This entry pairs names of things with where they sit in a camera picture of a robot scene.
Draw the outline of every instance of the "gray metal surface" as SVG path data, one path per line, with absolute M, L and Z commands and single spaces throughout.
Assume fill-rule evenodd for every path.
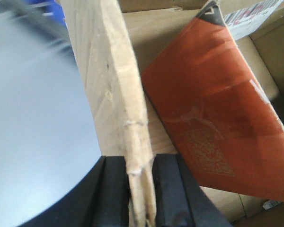
M 50 207 L 99 157 L 70 44 L 1 10 L 0 227 Z

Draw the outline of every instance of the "white label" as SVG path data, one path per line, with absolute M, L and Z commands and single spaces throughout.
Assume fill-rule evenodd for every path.
M 233 38 L 237 40 L 256 31 L 282 1 L 265 0 L 226 15 L 224 20 Z

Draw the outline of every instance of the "cardboard box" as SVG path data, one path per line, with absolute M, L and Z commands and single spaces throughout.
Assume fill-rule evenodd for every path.
M 140 71 L 147 67 L 197 14 L 198 10 L 193 9 L 204 1 L 167 0 L 158 4 L 158 1 L 120 0 L 126 26 L 114 0 L 88 4 L 86 1 L 60 2 L 102 154 L 125 155 L 131 187 L 135 189 L 132 197 L 136 218 L 138 225 L 143 226 L 145 213 L 150 219 L 155 214 L 150 176 L 152 153 L 175 153 L 176 150 L 152 106 L 147 99 L 144 101 L 136 60 Z M 223 0 L 221 8 L 226 15 L 257 2 Z M 283 15 L 284 4 L 270 17 L 269 24 L 238 40 L 238 45 L 284 122 L 284 66 L 281 70 L 278 68 L 284 65 L 284 42 L 278 35 L 281 33 L 284 38 L 284 23 L 280 23 L 284 21 Z M 280 51 L 270 42 L 280 45 Z M 204 190 L 230 220 L 252 216 L 261 210 L 259 204 L 265 200 Z M 231 205 L 237 208 L 229 209 L 225 201 L 232 201 Z

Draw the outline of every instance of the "black plastic part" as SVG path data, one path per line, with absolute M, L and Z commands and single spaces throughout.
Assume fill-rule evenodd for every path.
M 187 201 L 196 227 L 231 227 L 232 225 L 218 211 L 199 187 L 183 158 L 177 155 Z
M 153 165 L 157 227 L 193 227 L 175 155 L 157 155 Z
M 95 209 L 95 198 L 105 157 L 61 200 L 21 227 L 87 227 Z
M 215 25 L 225 26 L 220 8 L 215 0 L 208 2 L 196 17 Z
M 107 157 L 91 227 L 127 227 L 129 194 L 124 157 Z

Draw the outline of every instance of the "cardboard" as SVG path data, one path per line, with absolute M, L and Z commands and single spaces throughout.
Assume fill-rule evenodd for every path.
M 284 227 L 284 203 L 269 210 L 243 219 L 233 224 L 234 227 Z
M 115 0 L 60 1 L 101 153 L 125 156 L 136 225 L 154 226 L 152 152 L 144 94 Z

